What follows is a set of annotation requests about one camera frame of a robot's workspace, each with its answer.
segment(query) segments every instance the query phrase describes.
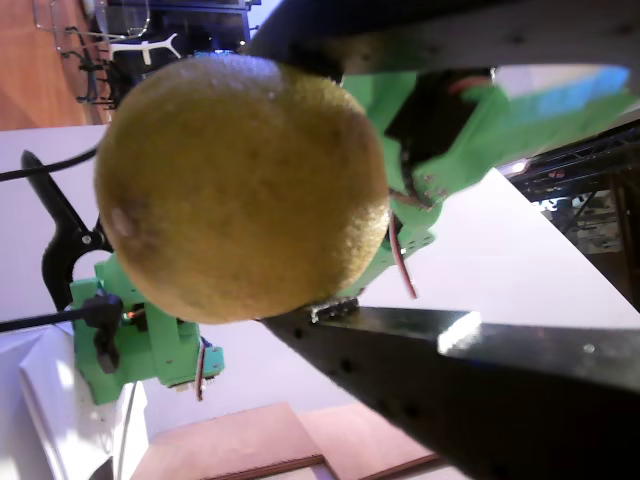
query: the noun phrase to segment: white table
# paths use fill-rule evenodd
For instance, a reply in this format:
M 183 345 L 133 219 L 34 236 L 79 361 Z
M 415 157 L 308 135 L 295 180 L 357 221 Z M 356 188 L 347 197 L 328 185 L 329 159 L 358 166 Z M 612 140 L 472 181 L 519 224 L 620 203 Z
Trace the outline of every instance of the white table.
M 102 131 L 74 127 L 0 132 L 2 168 L 18 168 L 25 148 L 45 163 L 67 158 L 95 144 Z M 97 210 L 91 165 L 54 176 L 87 225 L 93 225 Z M 0 205 L 0 320 L 52 311 L 40 259 L 53 223 L 25 180 L 0 184 Z M 367 289 L 364 305 L 473 309 L 495 323 L 640 328 L 633 307 L 497 172 L 448 200 L 435 231 L 436 242 L 408 261 L 420 298 L 409 299 L 392 268 Z M 95 261 L 96 255 L 83 260 L 83 276 L 92 274 Z M 155 380 L 145 382 L 150 436 L 278 401 L 299 412 L 353 401 L 255 322 L 204 326 L 202 333 L 225 348 L 225 372 L 202 403 L 195 402 L 191 391 L 176 393 Z M 0 337 L 0 346 L 9 341 L 10 336 Z M 0 451 L 0 478 L 19 478 L 9 470 L 7 455 Z M 424 476 L 460 478 L 452 468 Z

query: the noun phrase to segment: cable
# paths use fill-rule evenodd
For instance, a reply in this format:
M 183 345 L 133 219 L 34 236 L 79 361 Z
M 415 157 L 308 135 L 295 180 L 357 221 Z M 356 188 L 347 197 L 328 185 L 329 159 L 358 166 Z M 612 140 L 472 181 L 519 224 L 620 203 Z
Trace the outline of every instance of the cable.
M 124 452 L 127 446 L 127 434 L 129 433 L 129 424 L 131 423 L 131 412 L 133 411 L 133 401 L 136 395 L 136 387 L 140 382 L 133 382 L 131 388 L 131 397 L 129 398 L 129 404 L 127 405 L 127 414 L 124 419 L 124 425 L 122 426 L 122 442 L 120 443 L 120 461 L 118 462 L 118 471 L 116 474 L 116 480 L 122 479 L 122 465 L 124 465 Z
M 88 150 L 80 155 L 76 155 L 75 157 L 70 158 L 69 160 L 63 160 L 61 162 L 49 163 L 48 165 L 43 165 L 42 167 L 34 167 L 34 168 L 24 168 L 21 170 L 12 170 L 10 172 L 2 172 L 0 173 L 0 182 L 7 182 L 9 180 L 15 180 L 17 178 L 26 178 L 31 175 L 36 175 L 38 173 L 52 173 L 57 172 L 59 170 L 64 170 L 65 168 L 75 167 L 82 162 L 86 162 L 87 160 L 92 159 L 96 156 L 97 148 L 94 147 L 91 150 Z
M 83 318 L 86 310 L 67 310 L 64 312 L 52 313 L 50 315 L 39 315 L 37 317 L 22 318 L 19 320 L 9 320 L 0 322 L 0 333 L 11 332 L 13 330 L 23 330 L 25 328 L 43 327 L 56 323 L 70 322 Z
M 409 295 L 411 295 L 411 298 L 415 300 L 416 298 L 418 298 L 418 294 L 416 293 L 416 289 L 413 287 L 413 283 L 411 282 L 411 277 L 409 276 L 409 272 L 407 271 L 407 266 L 404 264 L 404 257 L 402 256 L 402 250 L 400 249 L 400 242 L 398 242 L 396 216 L 393 212 L 391 213 L 391 220 L 389 222 L 389 240 L 391 241 L 391 250 L 393 251 L 396 265 L 398 265 L 398 268 L 400 269 L 402 279 L 407 286 L 407 290 L 409 290 Z
M 582 215 L 582 213 L 587 208 L 587 205 L 589 205 L 589 202 L 591 200 L 593 200 L 593 197 L 596 196 L 596 193 L 598 193 L 598 192 L 591 192 L 591 194 L 587 197 L 587 199 L 584 201 L 584 203 L 580 206 L 580 209 L 578 210 L 578 212 L 573 216 L 573 218 L 571 220 L 569 220 L 569 222 L 562 228 L 562 230 L 560 230 L 560 232 L 563 235 L 566 235 L 569 232 L 569 230 L 571 230 L 571 227 L 573 227 L 575 225 L 575 223 L 578 221 L 578 218 L 580 217 L 580 215 Z
M 206 340 L 204 337 L 200 337 L 200 346 L 198 348 L 198 360 L 196 363 L 196 399 L 201 402 L 202 401 L 202 391 L 204 390 L 204 357 L 207 353 L 206 349 Z

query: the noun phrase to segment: black clamp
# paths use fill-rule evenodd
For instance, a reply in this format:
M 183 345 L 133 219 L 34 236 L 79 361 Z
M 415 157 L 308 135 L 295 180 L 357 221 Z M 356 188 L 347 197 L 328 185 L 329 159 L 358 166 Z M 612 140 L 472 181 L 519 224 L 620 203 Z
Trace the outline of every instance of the black clamp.
M 21 164 L 23 169 L 42 166 L 38 157 L 26 150 Z M 100 219 L 93 230 L 89 230 L 48 173 L 31 175 L 28 180 L 56 224 L 53 238 L 42 256 L 42 278 L 60 312 L 72 302 L 69 285 L 78 259 L 95 250 L 113 252 L 113 248 Z

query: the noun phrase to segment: metal bracket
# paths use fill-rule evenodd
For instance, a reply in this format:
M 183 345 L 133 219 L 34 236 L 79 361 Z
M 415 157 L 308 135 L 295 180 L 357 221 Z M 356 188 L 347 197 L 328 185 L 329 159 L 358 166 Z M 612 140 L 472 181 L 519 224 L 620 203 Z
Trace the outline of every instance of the metal bracket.
M 360 308 L 312 323 L 299 310 L 263 323 L 471 478 L 638 477 L 637 391 L 442 355 L 440 335 L 467 314 Z

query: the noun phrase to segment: black metal bar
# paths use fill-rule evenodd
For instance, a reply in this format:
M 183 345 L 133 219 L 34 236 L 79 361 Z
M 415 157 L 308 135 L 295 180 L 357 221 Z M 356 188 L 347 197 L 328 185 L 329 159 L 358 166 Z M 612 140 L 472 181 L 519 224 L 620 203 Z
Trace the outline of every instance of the black metal bar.
M 588 195 L 589 193 L 600 190 L 606 190 L 608 188 L 608 183 L 604 181 L 606 179 L 596 178 L 595 181 L 587 181 L 584 184 L 567 184 L 560 186 L 558 188 L 554 188 L 553 185 L 550 185 L 548 189 L 540 188 L 540 189 L 526 189 L 521 190 L 520 193 L 525 196 L 527 200 L 530 202 L 540 202 L 542 200 L 547 200 L 549 198 L 560 198 L 560 197 L 575 197 L 577 195 Z
M 450 312 L 363 308 L 343 325 L 312 324 L 304 311 L 264 324 L 336 384 L 471 478 L 640 476 L 637 449 L 629 441 L 640 429 L 637 392 L 443 356 L 438 338 L 455 318 Z M 394 324 L 399 328 L 389 333 Z
M 582 203 L 582 205 L 580 205 L 580 208 L 578 209 L 576 214 L 573 216 L 573 218 L 569 220 L 569 222 L 565 227 L 562 228 L 561 232 L 563 235 L 566 235 L 567 232 L 571 229 L 571 227 L 573 227 L 576 224 L 576 222 L 578 221 L 578 218 L 580 218 L 580 215 L 582 215 L 582 213 L 585 211 L 585 209 L 589 205 L 589 202 L 593 200 L 593 197 L 596 196 L 596 193 L 598 192 L 591 192 L 587 197 L 587 199 Z
M 630 390 L 640 395 L 640 330 L 577 329 L 468 323 L 453 339 L 441 336 L 448 357 L 523 368 Z
M 628 163 L 620 164 L 620 165 L 613 165 L 610 168 L 599 170 L 599 171 L 596 171 L 596 172 L 593 172 L 593 173 L 588 173 L 588 174 L 584 174 L 584 175 L 578 175 L 578 176 L 569 177 L 569 178 L 562 178 L 560 180 L 549 179 L 548 181 L 537 182 L 537 183 L 534 183 L 532 185 L 524 187 L 523 189 L 521 189 L 521 192 L 526 196 L 527 194 L 532 194 L 532 193 L 534 193 L 534 192 L 536 192 L 538 190 L 541 190 L 541 189 L 554 188 L 554 187 L 558 187 L 558 186 L 561 186 L 561 185 L 580 182 L 582 180 L 594 179 L 594 178 L 605 176 L 605 175 L 610 174 L 610 173 L 617 173 L 617 172 L 625 171 L 625 170 L 628 170 L 628 169 L 629 169 L 629 164 Z
M 559 147 L 548 152 L 532 157 L 532 163 L 549 163 L 558 158 L 571 155 L 579 155 L 584 150 L 592 150 L 596 147 L 606 146 L 611 142 L 625 142 L 629 137 L 640 141 L 640 121 L 636 120 L 620 127 L 612 128 L 598 134 L 595 138 L 588 138 L 579 142 L 574 142 L 563 147 Z
M 249 52 L 291 64 L 300 59 L 296 52 L 313 53 L 334 65 L 338 75 L 540 63 L 625 65 L 634 72 L 634 86 L 640 86 L 639 16 L 636 0 L 284 0 Z
M 638 150 L 639 148 L 640 148 L 640 145 L 636 145 L 636 144 L 618 145 L 617 147 L 610 148 L 610 149 L 605 150 L 603 152 L 587 154 L 584 157 L 578 157 L 577 159 L 568 160 L 566 162 L 554 164 L 554 165 L 551 165 L 551 166 L 548 166 L 548 167 L 543 167 L 543 168 L 540 168 L 539 170 L 536 170 L 536 171 L 533 171 L 533 172 L 527 172 L 527 173 L 525 173 L 523 175 L 519 175 L 519 176 L 515 177 L 513 179 L 512 183 L 514 185 L 516 185 L 516 186 L 522 185 L 522 184 L 524 184 L 524 183 L 526 183 L 528 181 L 535 180 L 536 178 L 538 178 L 540 176 L 547 175 L 549 173 L 555 172 L 555 171 L 560 170 L 560 169 L 569 168 L 569 167 L 575 167 L 577 165 L 593 162 L 593 161 L 599 160 L 601 158 L 608 157 L 608 156 L 612 155 L 613 153 L 622 153 L 624 151 L 633 151 L 633 150 Z

